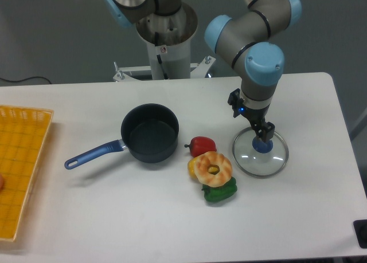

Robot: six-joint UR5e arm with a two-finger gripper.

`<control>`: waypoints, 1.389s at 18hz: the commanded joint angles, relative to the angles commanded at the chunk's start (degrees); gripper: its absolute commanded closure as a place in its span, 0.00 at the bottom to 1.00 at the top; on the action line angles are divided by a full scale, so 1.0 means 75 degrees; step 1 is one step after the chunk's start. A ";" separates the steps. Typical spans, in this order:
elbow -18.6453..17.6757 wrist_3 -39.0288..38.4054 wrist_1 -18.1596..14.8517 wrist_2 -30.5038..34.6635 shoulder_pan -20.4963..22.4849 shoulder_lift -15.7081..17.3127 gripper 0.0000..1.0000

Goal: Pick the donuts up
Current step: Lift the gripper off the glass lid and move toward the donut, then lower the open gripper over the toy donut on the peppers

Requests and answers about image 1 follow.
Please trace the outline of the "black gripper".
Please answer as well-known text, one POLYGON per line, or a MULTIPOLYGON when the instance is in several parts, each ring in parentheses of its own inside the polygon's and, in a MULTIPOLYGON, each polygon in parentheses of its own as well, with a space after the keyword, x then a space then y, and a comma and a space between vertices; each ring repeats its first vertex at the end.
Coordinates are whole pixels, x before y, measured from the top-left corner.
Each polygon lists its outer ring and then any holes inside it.
POLYGON ((271 99, 252 100, 239 88, 229 94, 228 105, 231 106, 233 117, 242 116, 246 118, 258 139, 269 142, 275 132, 275 126, 266 122, 266 114, 271 104, 271 99))

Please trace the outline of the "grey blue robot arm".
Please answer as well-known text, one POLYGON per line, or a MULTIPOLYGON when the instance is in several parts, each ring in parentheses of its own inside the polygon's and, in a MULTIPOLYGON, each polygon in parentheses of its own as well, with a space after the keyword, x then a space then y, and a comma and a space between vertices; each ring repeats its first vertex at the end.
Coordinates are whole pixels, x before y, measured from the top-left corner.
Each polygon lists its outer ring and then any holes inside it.
MULTIPOLYGON (((195 11, 182 0, 105 0, 118 25, 135 25, 147 45, 154 79, 190 76, 190 42, 198 27, 195 11)), ((256 137, 269 142, 275 132, 265 119, 284 69, 284 54, 269 39, 296 23, 300 0, 245 0, 248 12, 233 19, 219 15, 204 40, 241 78, 229 95, 234 116, 244 116, 256 137)))

